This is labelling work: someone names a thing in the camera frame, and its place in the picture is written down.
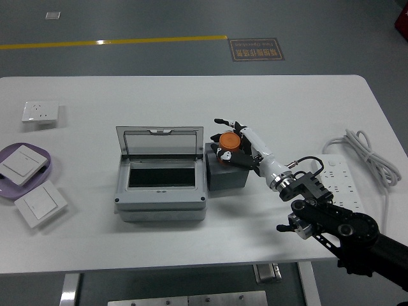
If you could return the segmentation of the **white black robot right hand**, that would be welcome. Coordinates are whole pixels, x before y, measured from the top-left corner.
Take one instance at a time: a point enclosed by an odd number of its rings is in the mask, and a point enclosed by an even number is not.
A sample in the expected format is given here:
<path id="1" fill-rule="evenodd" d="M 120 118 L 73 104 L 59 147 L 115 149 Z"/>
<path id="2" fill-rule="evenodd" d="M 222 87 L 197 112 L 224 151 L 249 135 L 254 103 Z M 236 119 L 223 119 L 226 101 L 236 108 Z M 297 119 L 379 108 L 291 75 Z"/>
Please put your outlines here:
<path id="1" fill-rule="evenodd" d="M 271 149 L 253 129 L 233 120 L 215 119 L 214 122 L 231 127 L 233 135 L 238 136 L 236 151 L 221 143 L 220 133 L 210 137 L 214 141 L 211 148 L 221 163 L 255 171 L 259 177 L 265 178 L 273 191 L 281 191 L 292 181 L 291 170 L 276 160 Z"/>

